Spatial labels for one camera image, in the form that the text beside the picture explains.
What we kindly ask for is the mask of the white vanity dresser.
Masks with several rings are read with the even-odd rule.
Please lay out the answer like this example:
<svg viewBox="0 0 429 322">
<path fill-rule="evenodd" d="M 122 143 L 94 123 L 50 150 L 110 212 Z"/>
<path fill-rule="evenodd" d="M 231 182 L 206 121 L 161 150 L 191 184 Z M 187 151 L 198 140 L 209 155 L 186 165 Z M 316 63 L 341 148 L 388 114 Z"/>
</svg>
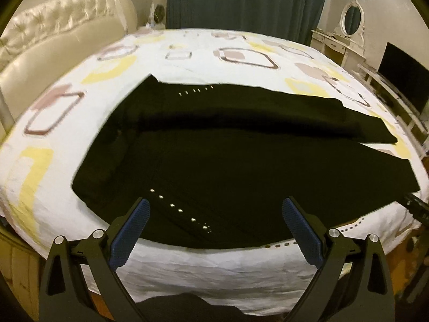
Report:
<svg viewBox="0 0 429 322">
<path fill-rule="evenodd" d="M 348 38 L 312 30 L 310 46 L 348 72 L 357 71 L 366 58 L 363 49 Z"/>
</svg>

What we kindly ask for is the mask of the patterned white bed sheet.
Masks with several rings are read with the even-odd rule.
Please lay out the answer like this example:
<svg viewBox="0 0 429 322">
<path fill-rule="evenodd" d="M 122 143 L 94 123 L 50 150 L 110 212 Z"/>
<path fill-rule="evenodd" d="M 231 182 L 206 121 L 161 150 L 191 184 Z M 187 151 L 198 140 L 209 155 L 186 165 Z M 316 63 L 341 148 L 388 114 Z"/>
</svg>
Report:
<svg viewBox="0 0 429 322">
<path fill-rule="evenodd" d="M 150 219 L 119 270 L 137 301 L 195 293 L 269 316 L 315 272 L 282 218 L 392 251 L 418 226 L 398 203 L 428 174 L 393 115 L 314 48 L 251 33 L 137 32 L 57 80 L 1 146 L 1 214 L 40 255 Z"/>
</svg>

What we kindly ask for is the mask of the black flat television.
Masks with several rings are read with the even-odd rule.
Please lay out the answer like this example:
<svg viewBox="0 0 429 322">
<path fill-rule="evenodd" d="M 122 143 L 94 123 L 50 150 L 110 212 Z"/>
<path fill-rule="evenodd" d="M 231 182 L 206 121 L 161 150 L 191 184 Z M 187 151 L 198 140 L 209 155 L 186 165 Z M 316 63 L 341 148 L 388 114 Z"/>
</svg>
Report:
<svg viewBox="0 0 429 322">
<path fill-rule="evenodd" d="M 387 42 L 377 73 L 411 104 L 419 119 L 428 103 L 428 69 L 408 53 Z"/>
</svg>

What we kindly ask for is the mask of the cream tufted headboard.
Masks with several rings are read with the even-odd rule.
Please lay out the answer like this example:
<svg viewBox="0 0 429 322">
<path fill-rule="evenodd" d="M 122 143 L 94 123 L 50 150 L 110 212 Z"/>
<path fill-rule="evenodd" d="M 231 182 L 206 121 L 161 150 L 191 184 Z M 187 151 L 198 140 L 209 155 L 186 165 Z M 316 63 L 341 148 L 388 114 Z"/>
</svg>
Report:
<svg viewBox="0 0 429 322">
<path fill-rule="evenodd" d="M 14 16 L 1 35 L 1 136 L 57 79 L 137 26 L 132 0 L 49 0 Z"/>
</svg>

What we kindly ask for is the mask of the black pants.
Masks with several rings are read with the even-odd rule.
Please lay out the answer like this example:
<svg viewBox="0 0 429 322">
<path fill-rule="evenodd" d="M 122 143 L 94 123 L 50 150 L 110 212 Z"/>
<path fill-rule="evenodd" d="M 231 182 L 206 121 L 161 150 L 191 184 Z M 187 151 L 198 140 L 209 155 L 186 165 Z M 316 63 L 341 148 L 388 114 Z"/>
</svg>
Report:
<svg viewBox="0 0 429 322">
<path fill-rule="evenodd" d="M 147 199 L 144 239 L 246 248 L 291 236 L 288 197 L 332 227 L 418 191 L 406 159 L 373 149 L 395 142 L 336 99 L 150 76 L 110 115 L 72 188 L 106 222 Z"/>
</svg>

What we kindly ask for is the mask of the white tv stand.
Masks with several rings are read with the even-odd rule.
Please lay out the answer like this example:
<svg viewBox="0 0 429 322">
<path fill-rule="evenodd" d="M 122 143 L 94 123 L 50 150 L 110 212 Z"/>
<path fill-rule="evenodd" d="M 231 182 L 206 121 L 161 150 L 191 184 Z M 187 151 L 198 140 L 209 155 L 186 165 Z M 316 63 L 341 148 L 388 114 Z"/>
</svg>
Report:
<svg viewBox="0 0 429 322">
<path fill-rule="evenodd" d="M 406 132 L 420 159 L 428 156 L 428 127 L 416 107 L 387 79 L 365 63 L 358 64 L 356 78 L 395 116 Z"/>
</svg>

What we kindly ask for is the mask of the dark teal curtain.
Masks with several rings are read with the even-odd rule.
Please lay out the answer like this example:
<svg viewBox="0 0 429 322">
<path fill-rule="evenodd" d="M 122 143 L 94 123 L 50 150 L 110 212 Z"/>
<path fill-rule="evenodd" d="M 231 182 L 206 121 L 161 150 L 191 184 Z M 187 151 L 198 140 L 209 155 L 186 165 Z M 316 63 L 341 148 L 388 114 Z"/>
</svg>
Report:
<svg viewBox="0 0 429 322">
<path fill-rule="evenodd" d="M 167 0 L 167 27 L 248 31 L 310 44 L 325 0 Z"/>
</svg>

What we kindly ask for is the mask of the white oval vanity mirror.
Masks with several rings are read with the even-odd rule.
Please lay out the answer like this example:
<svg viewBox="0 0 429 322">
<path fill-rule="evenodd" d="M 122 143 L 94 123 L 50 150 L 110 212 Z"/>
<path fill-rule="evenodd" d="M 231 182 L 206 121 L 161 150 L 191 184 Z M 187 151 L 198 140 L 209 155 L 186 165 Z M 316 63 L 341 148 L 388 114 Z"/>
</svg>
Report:
<svg viewBox="0 0 429 322">
<path fill-rule="evenodd" d="M 364 26 L 364 10 L 357 0 L 351 0 L 343 8 L 339 27 L 345 37 L 355 36 Z"/>
</svg>

